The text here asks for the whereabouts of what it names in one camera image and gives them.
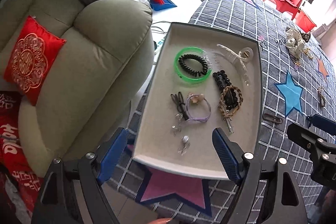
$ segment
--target silver hair pin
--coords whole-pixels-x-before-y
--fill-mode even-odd
[[[233,134],[235,132],[235,130],[233,129],[233,126],[231,124],[231,118],[225,118],[224,120],[226,120],[226,123],[227,123],[227,127],[229,128],[229,132],[230,132],[230,135]]]
[[[183,156],[185,154],[187,148],[190,146],[189,137],[184,136],[182,138],[182,143],[183,143],[183,148],[179,149],[178,152]]]
[[[174,135],[176,135],[176,132],[181,132],[181,122],[182,122],[182,118],[183,118],[183,114],[177,114],[176,118],[178,119],[178,126],[173,125],[171,128],[174,130]]]

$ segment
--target blue dustpan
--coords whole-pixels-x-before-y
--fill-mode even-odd
[[[163,1],[165,2],[164,4],[158,4],[150,1],[151,8],[154,11],[160,11],[164,9],[177,7],[171,0],[163,0]]]

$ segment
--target white tray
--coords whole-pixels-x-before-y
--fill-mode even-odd
[[[246,64],[250,85],[243,83],[234,66],[221,56],[222,44],[235,52],[244,47],[253,50],[253,59]],[[235,133],[231,141],[240,145],[244,152],[254,152],[261,117],[261,62],[257,41],[214,28],[172,23],[163,44],[138,131],[134,160],[166,172],[206,179],[228,179],[223,165],[212,145],[212,131],[221,127],[229,135],[226,122],[218,110],[220,92],[212,73],[203,83],[191,85],[175,73],[175,55],[184,47],[199,47],[205,50],[213,65],[213,72],[225,70],[233,85],[243,94],[241,109],[233,116]],[[171,93],[182,92],[184,100],[188,93],[203,93],[211,104],[211,116],[206,123],[195,122],[184,126],[174,136],[172,125],[177,124],[178,113],[171,100]],[[182,156],[181,138],[189,136],[190,147]]]

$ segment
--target table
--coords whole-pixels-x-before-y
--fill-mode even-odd
[[[298,27],[277,10],[263,3],[261,0],[252,0],[257,7],[252,6],[245,0],[204,0],[200,7],[192,15],[189,23],[201,26],[229,30],[236,34],[243,35],[257,40],[263,36],[261,43],[261,65],[263,84],[263,112],[279,115],[285,118],[285,106],[282,95],[274,86],[275,83],[283,83],[286,79],[287,70],[294,80],[303,87],[301,95],[301,106],[303,114],[292,111],[282,124],[274,125],[271,122],[262,120],[260,136],[254,154],[263,159],[276,160],[278,157],[287,159],[293,172],[297,177],[307,211],[314,204],[322,186],[312,181],[309,174],[312,170],[312,162],[309,160],[309,153],[288,140],[285,131],[286,127],[296,122],[307,125],[305,115],[319,113],[327,118],[335,118],[335,73],[327,56],[318,46],[314,37],[311,37],[308,46],[314,52],[316,59],[310,60],[303,55],[302,66],[295,71],[294,63],[288,56],[284,45],[279,44],[279,39],[285,38],[286,27]],[[328,76],[320,73],[324,66]],[[318,106],[317,87],[325,86],[326,108]],[[142,109],[146,101],[146,94],[129,125],[130,135],[136,135],[139,128]],[[329,142],[335,142],[335,137],[316,129],[311,130],[319,133]],[[130,198],[135,198],[139,187],[145,176],[144,170],[132,161],[131,156],[123,153],[115,168],[112,178],[108,183],[121,193]],[[265,182],[260,181],[254,207],[249,222],[253,223],[258,216],[263,200]],[[159,203],[147,205],[155,210],[162,217],[174,217],[185,222],[196,223],[220,223],[230,202],[233,199],[236,187],[230,181],[209,181],[209,193],[211,201],[212,217],[189,207],[176,199],[166,200]]]

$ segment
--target blue star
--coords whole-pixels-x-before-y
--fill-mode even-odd
[[[286,83],[274,84],[280,91],[282,96],[285,98],[285,117],[293,110],[296,109],[302,114],[300,97],[303,88],[299,85],[294,84],[293,78],[287,70]]]

